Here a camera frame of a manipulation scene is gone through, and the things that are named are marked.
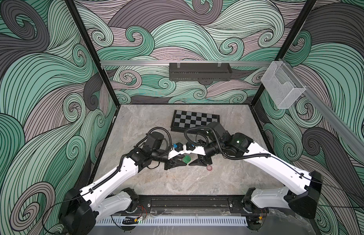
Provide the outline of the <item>white ventilated front strip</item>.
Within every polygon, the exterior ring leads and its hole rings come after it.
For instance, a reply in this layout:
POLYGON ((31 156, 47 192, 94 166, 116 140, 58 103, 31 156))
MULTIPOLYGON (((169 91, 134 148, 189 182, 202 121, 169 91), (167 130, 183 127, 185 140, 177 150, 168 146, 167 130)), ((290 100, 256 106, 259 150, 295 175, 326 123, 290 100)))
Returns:
POLYGON ((248 227, 244 216, 153 216, 140 220, 137 224, 124 224, 125 217, 113 216, 99 221, 96 226, 234 226, 248 227))

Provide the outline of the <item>clear plastic wall bin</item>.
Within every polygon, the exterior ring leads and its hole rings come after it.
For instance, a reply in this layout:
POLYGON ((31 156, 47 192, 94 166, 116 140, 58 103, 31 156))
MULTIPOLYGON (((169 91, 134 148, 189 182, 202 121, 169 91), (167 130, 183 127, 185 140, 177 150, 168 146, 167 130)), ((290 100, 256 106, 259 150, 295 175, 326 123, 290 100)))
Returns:
POLYGON ((261 83, 278 109, 288 109, 305 92, 293 68, 284 61, 273 61, 261 83))

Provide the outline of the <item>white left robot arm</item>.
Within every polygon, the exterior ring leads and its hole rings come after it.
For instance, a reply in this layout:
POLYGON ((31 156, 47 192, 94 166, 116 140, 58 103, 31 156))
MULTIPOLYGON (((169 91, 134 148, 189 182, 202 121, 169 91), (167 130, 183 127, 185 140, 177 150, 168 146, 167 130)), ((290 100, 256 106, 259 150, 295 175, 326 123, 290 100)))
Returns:
POLYGON ((164 163, 166 169, 185 166, 178 159, 185 151, 184 144, 173 144, 165 128, 152 128, 130 152, 121 156, 118 166, 88 186, 65 194, 58 219, 66 234, 87 235, 97 222, 117 211, 136 211, 138 195, 134 190, 126 188, 116 195, 112 192, 153 161, 164 163))

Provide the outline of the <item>green paint jar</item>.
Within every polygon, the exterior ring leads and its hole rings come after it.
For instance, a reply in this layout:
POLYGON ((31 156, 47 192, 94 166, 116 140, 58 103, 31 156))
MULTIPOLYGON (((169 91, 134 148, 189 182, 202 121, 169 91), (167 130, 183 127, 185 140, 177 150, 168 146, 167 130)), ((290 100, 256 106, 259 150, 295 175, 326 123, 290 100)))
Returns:
POLYGON ((189 155, 184 155, 184 157, 182 158, 182 161, 186 164, 191 162, 191 157, 189 155))

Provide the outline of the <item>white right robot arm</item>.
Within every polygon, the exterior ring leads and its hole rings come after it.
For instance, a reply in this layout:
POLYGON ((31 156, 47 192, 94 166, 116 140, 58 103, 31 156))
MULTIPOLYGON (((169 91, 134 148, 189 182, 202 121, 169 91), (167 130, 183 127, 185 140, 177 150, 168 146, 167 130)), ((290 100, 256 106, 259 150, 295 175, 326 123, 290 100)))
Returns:
POLYGON ((212 156, 220 154, 228 160, 251 163, 283 184, 282 188, 273 190, 249 189, 243 198, 246 211, 289 209, 302 217, 315 218, 323 183, 319 172, 299 169, 245 134, 230 134, 218 122, 186 129, 184 136, 187 147, 203 150, 194 164, 208 165, 212 156))

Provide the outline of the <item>black wall shelf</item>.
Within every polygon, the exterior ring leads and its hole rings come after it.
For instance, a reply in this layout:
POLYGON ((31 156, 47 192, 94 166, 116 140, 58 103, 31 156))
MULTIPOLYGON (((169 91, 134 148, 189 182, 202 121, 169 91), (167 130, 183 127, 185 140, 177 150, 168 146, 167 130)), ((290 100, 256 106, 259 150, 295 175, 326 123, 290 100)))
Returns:
POLYGON ((229 63, 170 63, 171 81, 197 81, 209 85, 214 81, 230 81, 232 69, 229 63))

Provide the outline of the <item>black white chessboard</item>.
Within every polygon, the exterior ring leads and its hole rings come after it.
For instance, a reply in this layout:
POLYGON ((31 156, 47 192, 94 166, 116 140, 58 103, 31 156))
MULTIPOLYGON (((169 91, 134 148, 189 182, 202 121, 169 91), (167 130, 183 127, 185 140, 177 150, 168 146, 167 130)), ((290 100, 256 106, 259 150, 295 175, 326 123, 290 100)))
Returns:
POLYGON ((175 110, 171 122, 171 131, 184 132, 186 129, 206 126, 212 122, 220 122, 220 115, 175 110))

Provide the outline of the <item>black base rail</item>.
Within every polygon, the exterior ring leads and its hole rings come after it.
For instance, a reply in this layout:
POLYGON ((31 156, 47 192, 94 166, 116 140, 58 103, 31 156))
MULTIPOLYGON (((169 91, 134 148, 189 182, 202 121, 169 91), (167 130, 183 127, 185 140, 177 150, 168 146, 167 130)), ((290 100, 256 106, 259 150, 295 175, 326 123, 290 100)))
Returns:
POLYGON ((140 195, 138 204, 147 212, 171 210, 220 210, 222 212, 250 214, 269 212, 272 207, 259 209, 245 195, 140 195))

